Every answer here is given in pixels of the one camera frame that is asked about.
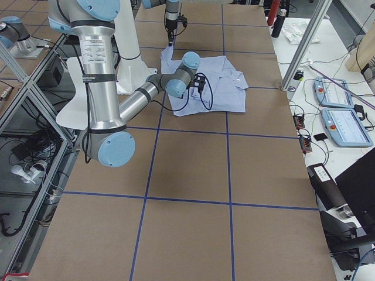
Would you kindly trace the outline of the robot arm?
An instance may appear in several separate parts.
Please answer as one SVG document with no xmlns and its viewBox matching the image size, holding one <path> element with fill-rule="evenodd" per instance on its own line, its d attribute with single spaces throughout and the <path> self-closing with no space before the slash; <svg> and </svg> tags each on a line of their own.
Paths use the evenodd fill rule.
<svg viewBox="0 0 375 281">
<path fill-rule="evenodd" d="M 172 46 L 175 37 L 185 31 L 188 19 L 179 11 L 179 0 L 142 0 L 145 9 L 165 6 L 163 25 L 168 35 L 168 46 Z"/>
<path fill-rule="evenodd" d="M 199 55 L 185 53 L 172 74 L 147 68 L 129 1 L 49 1 L 49 23 L 79 38 L 78 78 L 87 98 L 81 141 L 85 160 L 108 167 L 125 165 L 136 148 L 127 122 L 160 92 L 181 97 L 194 82 Z"/>
</svg>

